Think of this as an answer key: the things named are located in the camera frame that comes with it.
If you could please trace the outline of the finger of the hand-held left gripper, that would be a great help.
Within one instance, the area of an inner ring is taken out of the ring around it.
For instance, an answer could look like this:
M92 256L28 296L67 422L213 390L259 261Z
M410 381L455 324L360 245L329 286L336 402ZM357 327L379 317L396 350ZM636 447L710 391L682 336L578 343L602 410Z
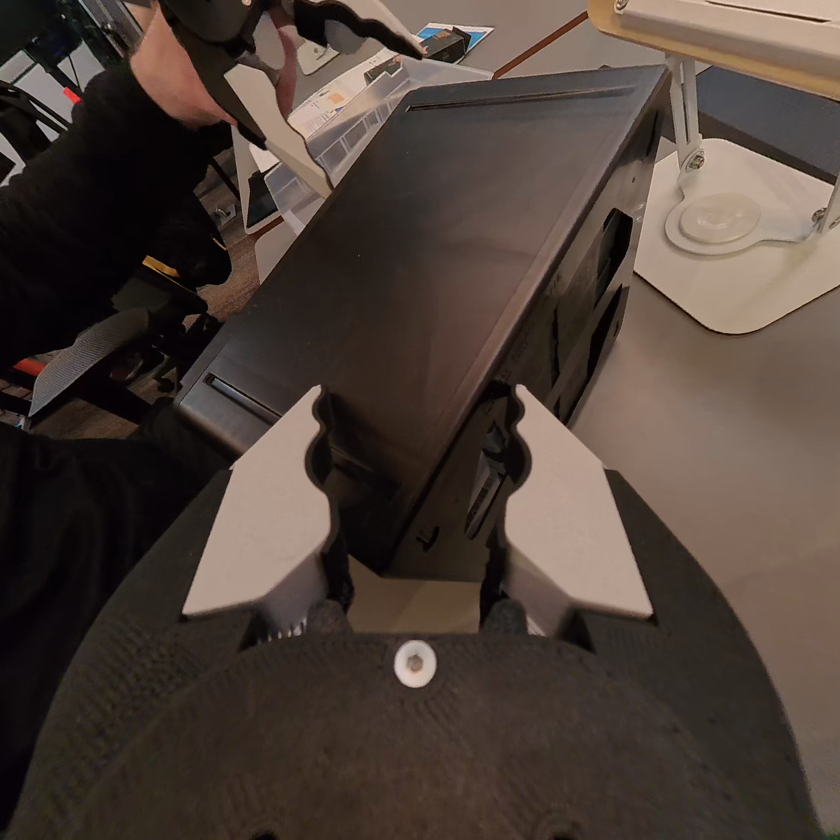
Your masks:
M303 137L283 117L268 76L260 69L235 65L224 78L257 127L253 134L261 137L266 149L321 197L329 197L333 191L329 176L311 157Z
M353 54L372 39L396 54L424 57L415 37L379 1L296 1L296 29L304 39L340 54Z

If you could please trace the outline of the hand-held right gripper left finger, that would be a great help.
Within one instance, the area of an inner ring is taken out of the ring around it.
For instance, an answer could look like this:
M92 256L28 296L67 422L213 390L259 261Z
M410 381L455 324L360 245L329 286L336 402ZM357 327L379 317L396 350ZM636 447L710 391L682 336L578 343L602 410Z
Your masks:
M323 601L348 611L349 554L326 489L331 419L315 385L231 466L185 618L249 609L268 627L304 627Z

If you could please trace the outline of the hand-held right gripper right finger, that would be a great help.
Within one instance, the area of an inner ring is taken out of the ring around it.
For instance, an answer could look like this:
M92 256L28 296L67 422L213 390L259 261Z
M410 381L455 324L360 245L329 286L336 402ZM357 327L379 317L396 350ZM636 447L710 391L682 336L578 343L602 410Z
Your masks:
M512 489L490 531L482 621L504 600L559 636L579 612L647 621L655 610L606 468L525 385L506 414Z

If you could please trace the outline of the clear plastic storage bin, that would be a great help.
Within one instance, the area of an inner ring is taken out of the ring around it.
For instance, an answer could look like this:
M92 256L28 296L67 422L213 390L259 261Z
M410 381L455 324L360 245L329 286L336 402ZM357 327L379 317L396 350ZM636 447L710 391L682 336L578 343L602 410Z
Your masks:
M435 60L400 58L307 141L332 186L337 186L404 97L417 89L491 79L489 70Z

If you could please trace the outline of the black drawer cabinet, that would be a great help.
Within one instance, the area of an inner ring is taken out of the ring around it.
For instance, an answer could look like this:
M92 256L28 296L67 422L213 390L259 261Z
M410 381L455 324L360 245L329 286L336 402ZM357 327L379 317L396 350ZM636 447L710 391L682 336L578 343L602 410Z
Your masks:
M511 490L507 400L563 424L627 305L666 66L409 92L176 407L237 455L329 392L350 554L397 578L475 581Z

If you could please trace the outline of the person's left forearm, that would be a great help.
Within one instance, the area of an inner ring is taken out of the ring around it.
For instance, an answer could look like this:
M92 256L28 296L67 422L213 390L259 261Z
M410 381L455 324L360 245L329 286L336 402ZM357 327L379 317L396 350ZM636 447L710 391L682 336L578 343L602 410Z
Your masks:
M2 369L67 347L151 257L189 287L232 265L195 195L229 139L166 114L130 67L95 76L72 122L1 191Z

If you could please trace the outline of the person's left hand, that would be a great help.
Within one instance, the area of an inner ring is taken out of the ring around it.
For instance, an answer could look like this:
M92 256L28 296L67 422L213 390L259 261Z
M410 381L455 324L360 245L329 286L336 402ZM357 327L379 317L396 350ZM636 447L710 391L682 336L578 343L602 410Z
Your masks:
M165 21L158 3L126 3L125 6L143 30L143 38L130 59L130 65L150 98L190 129L197 130L221 121L235 124L235 120L216 104L205 89L185 49ZM282 3L273 3L269 14L284 49L285 62L275 89L278 108L283 117L288 118L297 84L297 43L291 35L293 19Z

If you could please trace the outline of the dark printed box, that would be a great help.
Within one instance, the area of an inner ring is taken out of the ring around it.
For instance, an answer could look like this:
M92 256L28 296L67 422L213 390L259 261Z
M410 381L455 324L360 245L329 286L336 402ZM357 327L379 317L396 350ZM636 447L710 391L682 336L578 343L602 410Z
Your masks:
M470 47L471 35L458 27L426 26L418 34L418 45L427 60L447 64L459 63Z

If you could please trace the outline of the tablet on white stand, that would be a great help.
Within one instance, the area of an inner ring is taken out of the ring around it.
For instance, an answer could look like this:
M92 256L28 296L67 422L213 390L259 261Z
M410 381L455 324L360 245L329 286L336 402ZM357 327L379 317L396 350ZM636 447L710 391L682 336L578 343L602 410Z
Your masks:
M239 204L244 231L257 240L261 235L284 222L259 170L250 145L236 128L232 128L234 160Z

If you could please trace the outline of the person's black clothing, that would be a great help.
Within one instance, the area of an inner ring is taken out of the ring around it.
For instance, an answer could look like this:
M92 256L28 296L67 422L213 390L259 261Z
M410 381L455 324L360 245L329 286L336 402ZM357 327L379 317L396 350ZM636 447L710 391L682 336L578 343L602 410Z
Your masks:
M132 435L2 426L2 829L82 639L126 575L233 458L169 406Z

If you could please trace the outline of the white document stand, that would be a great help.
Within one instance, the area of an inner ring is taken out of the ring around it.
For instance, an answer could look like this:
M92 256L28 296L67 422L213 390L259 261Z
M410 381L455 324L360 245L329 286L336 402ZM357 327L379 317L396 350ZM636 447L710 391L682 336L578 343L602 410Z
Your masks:
M838 287L838 183L699 128L697 62L838 94L838 2L614 2L604 33L661 50L675 153L654 167L635 271L716 333L758 331Z

